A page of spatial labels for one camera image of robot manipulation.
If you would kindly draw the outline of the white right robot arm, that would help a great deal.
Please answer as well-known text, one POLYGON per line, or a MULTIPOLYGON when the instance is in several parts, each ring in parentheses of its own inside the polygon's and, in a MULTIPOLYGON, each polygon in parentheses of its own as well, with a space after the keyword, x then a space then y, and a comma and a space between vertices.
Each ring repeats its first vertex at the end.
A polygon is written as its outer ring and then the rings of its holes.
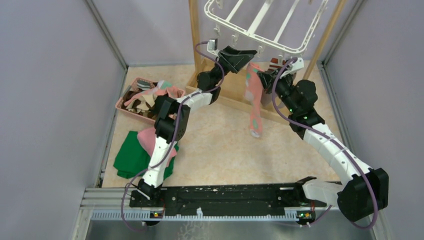
POLYGON ((289 110, 289 116, 282 118, 340 179, 336 184, 305 178, 293 192, 293 200, 299 206, 307 206, 312 200, 335 206, 354 226, 371 216, 366 226, 369 229, 377 222, 379 211, 388 206, 389 175, 382 168, 374 169, 362 162, 332 133, 315 109, 315 83, 307 79, 294 83, 295 73, 303 67, 302 59, 292 58, 279 69, 256 72, 264 92, 271 94, 273 102, 279 98, 289 110))

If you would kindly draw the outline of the pink sock with green pattern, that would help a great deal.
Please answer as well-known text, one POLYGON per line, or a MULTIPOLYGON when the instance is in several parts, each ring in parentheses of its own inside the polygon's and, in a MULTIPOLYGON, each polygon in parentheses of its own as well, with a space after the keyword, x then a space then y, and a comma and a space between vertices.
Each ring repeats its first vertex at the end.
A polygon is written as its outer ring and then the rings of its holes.
POLYGON ((261 98, 263 94, 263 86, 259 76, 257 75, 260 67, 255 63, 249 63, 246 68, 245 78, 245 92, 244 98, 249 101, 251 105, 249 116, 249 130, 250 134, 259 138, 263 132, 262 118, 261 118, 261 98))

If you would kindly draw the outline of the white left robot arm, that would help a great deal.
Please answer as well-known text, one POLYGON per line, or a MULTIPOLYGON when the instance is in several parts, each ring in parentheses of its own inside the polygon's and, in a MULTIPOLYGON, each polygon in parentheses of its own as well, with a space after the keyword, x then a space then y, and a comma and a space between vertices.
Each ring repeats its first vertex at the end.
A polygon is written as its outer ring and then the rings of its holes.
POLYGON ((159 101, 158 115, 154 123, 155 143, 149 165, 142 171, 137 192, 149 207, 160 202, 160 189, 164 173, 171 159, 171 150, 184 136, 191 112, 214 103, 221 91, 221 84, 228 73, 237 74, 257 54, 256 50, 237 50, 231 46, 218 51, 214 66, 196 76, 197 89, 180 98, 165 97, 159 101))

